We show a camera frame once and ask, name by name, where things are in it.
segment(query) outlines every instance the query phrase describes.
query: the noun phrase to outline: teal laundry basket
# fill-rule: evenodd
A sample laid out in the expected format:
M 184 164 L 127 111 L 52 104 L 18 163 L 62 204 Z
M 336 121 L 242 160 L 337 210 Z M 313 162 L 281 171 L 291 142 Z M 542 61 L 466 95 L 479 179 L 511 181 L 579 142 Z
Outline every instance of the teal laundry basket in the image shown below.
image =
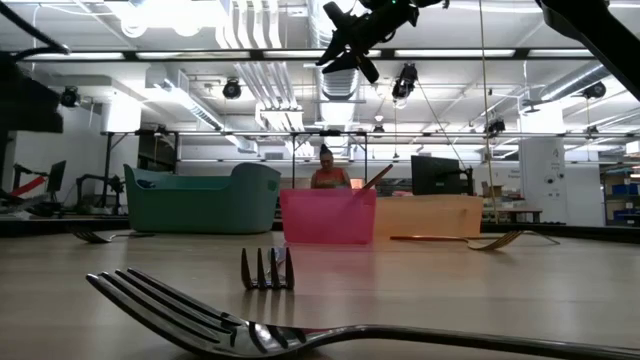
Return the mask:
M 255 234 L 271 230 L 280 173 L 268 166 L 242 163 L 231 176 L 179 176 L 124 168 L 129 222 L 136 231 Z

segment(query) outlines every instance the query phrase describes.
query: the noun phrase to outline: desk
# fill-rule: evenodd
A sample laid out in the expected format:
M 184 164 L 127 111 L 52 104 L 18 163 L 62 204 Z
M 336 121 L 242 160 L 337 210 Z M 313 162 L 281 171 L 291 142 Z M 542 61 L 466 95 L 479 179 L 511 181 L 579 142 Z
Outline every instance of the desk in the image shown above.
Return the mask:
M 542 213 L 542 209 L 535 208 L 498 208 L 498 213 L 507 213 L 509 214 L 510 220 L 512 223 L 518 222 L 518 214 L 531 214 L 533 215 L 533 222 L 540 222 L 540 214 Z M 493 215 L 493 209 L 491 207 L 485 208 L 483 213 Z
M 633 226 L 640 227 L 640 214 L 623 214 L 622 217 L 625 220 L 632 220 Z
M 111 232 L 99 233 L 106 236 Z M 421 326 L 640 347 L 640 246 L 523 235 L 494 253 L 456 242 L 292 248 L 296 289 L 245 292 L 240 252 L 258 236 L 157 235 L 89 245 L 71 235 L 0 239 L 3 360 L 197 360 L 133 320 L 84 275 L 127 266 L 245 319 L 308 327 Z M 533 360 L 399 341 L 359 340 L 301 360 Z

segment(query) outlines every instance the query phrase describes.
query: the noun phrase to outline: person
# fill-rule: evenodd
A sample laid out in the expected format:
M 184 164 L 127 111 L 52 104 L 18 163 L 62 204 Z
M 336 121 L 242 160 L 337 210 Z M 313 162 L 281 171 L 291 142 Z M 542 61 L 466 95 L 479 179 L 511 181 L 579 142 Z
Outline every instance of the person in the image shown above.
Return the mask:
M 311 177 L 312 189 L 351 189 L 349 175 L 344 169 L 333 167 L 333 153 L 325 144 L 320 147 L 320 165 L 322 168 Z

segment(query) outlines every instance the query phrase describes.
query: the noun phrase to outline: computer monitor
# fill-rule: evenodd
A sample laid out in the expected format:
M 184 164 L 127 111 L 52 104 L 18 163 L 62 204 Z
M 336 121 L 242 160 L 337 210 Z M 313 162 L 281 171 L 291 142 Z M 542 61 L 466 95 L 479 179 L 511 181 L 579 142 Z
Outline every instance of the computer monitor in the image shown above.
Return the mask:
M 466 192 L 460 181 L 458 160 L 412 156 L 411 177 L 413 195 L 460 195 Z
M 60 191 L 62 188 L 62 178 L 64 177 L 64 168 L 67 161 L 60 161 L 51 166 L 49 171 L 49 179 L 47 180 L 47 193 L 52 194 Z

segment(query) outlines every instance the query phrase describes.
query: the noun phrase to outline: pink bin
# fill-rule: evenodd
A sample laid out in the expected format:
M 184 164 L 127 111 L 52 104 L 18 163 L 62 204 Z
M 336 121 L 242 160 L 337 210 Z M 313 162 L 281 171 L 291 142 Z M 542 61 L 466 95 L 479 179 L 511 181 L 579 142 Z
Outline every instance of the pink bin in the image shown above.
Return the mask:
M 280 192 L 284 238 L 290 243 L 368 244 L 376 191 L 289 189 Z

